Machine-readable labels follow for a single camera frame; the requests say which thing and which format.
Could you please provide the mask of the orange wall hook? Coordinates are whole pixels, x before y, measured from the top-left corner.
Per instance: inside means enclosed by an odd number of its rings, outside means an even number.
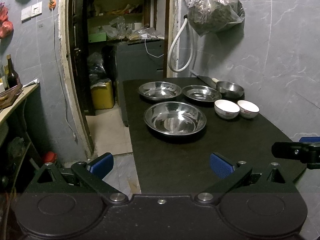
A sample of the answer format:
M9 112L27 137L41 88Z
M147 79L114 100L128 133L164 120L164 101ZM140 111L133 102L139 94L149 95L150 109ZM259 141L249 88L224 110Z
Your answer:
M49 10L53 11L56 7L56 4L57 4L56 0L49 0L49 3L48 3Z

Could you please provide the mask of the green box on shelf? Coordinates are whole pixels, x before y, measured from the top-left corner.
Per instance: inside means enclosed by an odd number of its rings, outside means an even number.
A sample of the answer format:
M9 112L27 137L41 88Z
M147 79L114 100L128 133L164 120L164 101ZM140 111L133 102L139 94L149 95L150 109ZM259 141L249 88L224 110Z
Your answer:
M89 34L88 35L88 41L89 43L94 43L94 42L103 42L106 41L106 33L94 33L94 34Z

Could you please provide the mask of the steel plate with sticker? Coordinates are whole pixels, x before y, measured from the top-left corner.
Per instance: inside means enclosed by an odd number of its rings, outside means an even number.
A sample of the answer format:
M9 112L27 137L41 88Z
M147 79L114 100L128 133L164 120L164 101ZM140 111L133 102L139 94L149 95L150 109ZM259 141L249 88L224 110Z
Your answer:
M203 85L189 85L182 88L182 93L187 98L197 102L215 102L222 99L222 95L212 87Z

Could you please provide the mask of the white ceramic bowl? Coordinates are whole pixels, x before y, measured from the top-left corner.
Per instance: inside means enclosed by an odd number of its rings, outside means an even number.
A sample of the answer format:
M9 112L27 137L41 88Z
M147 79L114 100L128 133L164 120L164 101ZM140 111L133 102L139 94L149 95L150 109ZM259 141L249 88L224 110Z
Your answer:
M240 107L228 100L216 100L214 102L215 113L226 120L233 119L240 113Z
M237 105L240 108L240 115L246 119L253 119L260 112L260 108L247 100L239 100Z

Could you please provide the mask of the cleaver knife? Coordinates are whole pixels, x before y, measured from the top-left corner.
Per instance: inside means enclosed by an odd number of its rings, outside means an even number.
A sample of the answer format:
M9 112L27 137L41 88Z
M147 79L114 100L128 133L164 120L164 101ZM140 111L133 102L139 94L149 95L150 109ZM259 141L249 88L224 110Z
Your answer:
M216 83L207 76L201 76L199 74L197 74L196 72L194 72L193 70L189 70L189 73L192 74L193 76L197 77L198 79L200 79L202 82L204 82L205 84L207 84L209 87L212 87L213 89L216 89Z

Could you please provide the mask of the large steel basin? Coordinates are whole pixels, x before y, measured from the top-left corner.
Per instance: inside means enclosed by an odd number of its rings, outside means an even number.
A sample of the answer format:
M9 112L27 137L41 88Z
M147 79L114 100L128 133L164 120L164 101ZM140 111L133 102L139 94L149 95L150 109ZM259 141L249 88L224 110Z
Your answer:
M201 110L191 104L167 101L149 107L144 113L144 122L158 133L183 136L203 130L207 118Z

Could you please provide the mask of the small steel bowl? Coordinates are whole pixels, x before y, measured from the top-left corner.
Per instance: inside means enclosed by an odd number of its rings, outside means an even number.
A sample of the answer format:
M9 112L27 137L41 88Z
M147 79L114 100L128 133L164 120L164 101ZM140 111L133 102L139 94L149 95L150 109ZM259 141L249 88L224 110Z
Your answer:
M244 89L233 82L217 81L216 87L222 96L226 98L237 99L244 95Z

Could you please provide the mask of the wall switch plate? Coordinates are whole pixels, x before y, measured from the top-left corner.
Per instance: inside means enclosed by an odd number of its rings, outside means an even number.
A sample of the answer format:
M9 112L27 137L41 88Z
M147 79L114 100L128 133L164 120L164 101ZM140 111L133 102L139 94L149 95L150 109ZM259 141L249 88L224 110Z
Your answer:
M42 2L33 4L21 10L21 21L24 22L30 18L42 14Z

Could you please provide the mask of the wooden cutting board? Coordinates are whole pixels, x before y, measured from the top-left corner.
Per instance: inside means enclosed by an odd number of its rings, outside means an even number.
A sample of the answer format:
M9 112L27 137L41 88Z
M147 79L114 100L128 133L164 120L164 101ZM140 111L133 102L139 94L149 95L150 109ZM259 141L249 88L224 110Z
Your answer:
M1 93L1 103L0 109L5 109L13 105L17 97L22 92L22 84L18 84L15 87L12 87L3 93Z

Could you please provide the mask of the red capped bottle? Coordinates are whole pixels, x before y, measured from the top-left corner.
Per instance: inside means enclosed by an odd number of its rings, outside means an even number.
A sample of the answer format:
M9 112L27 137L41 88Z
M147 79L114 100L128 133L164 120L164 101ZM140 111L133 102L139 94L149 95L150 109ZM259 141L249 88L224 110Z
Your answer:
M49 151L45 154L43 161L44 163L55 163L57 161L57 154Z

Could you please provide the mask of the plastic bag hanging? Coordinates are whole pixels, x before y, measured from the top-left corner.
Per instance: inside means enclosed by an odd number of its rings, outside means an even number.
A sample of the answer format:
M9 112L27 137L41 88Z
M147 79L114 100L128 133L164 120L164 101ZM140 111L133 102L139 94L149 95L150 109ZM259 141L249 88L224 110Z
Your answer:
M199 36L230 29L245 20L240 0L185 0L187 19Z

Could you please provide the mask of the yellow jerry can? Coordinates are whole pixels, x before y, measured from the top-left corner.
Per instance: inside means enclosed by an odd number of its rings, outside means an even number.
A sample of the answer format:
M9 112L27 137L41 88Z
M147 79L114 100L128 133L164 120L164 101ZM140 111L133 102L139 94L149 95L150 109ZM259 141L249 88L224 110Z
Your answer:
M112 109L114 107L112 81L110 79L103 79L92 85L91 95L95 110Z

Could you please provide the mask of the dark glass bottle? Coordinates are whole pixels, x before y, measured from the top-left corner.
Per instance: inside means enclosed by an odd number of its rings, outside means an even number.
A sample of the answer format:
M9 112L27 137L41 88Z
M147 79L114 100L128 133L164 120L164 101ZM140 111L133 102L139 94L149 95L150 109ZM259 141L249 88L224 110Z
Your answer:
M17 72L14 70L11 55L7 55L7 62L8 62L8 75L7 75L7 82L9 88L15 87L20 85L20 78Z

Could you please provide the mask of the dark cabinet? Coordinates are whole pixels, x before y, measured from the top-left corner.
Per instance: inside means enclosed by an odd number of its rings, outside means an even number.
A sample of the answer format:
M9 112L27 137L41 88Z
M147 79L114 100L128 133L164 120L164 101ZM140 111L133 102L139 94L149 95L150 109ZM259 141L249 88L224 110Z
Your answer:
M123 82L163 77L163 40L121 42L114 47L119 103L124 104Z

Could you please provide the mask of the red plastic bag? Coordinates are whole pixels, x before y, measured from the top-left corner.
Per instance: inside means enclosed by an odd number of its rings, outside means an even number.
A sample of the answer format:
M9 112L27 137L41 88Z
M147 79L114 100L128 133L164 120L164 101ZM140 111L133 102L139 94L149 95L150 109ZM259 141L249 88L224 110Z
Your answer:
M8 9L4 5L4 3L1 3L0 8L0 39L6 38L8 35L10 35L14 30L13 23L9 21L8 18Z

